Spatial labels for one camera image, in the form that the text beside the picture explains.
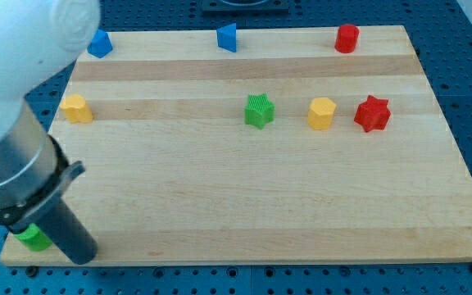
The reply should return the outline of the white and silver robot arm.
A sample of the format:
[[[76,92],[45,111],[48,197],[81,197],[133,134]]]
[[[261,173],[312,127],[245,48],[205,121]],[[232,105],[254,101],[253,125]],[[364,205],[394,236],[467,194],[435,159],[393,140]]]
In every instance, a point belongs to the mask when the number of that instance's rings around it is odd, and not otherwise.
[[[25,95],[77,59],[99,21],[98,0],[0,0],[0,210],[24,204],[57,167]]]

